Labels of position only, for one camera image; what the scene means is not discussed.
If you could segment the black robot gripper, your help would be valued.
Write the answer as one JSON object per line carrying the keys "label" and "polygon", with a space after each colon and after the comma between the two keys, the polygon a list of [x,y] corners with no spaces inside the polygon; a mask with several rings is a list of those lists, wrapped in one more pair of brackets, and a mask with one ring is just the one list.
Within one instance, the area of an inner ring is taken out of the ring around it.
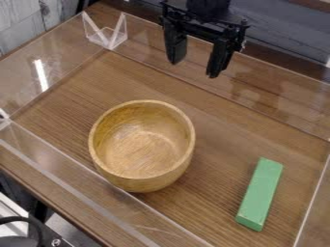
{"label": "black robot gripper", "polygon": [[231,12],[231,0],[163,0],[160,4],[169,61],[177,65],[185,59],[187,34],[206,41],[219,36],[206,67],[206,75],[217,78],[227,69],[234,52],[243,50],[247,20]]}

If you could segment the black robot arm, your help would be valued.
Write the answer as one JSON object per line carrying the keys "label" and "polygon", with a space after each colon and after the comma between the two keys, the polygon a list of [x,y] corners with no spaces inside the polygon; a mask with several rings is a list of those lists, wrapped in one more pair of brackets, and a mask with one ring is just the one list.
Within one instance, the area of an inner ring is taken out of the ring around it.
{"label": "black robot arm", "polygon": [[189,37],[213,44],[206,75],[217,78],[227,69],[235,52],[245,48],[247,19],[230,11],[231,0],[175,0],[160,2],[160,24],[169,61],[177,65],[187,55]]}

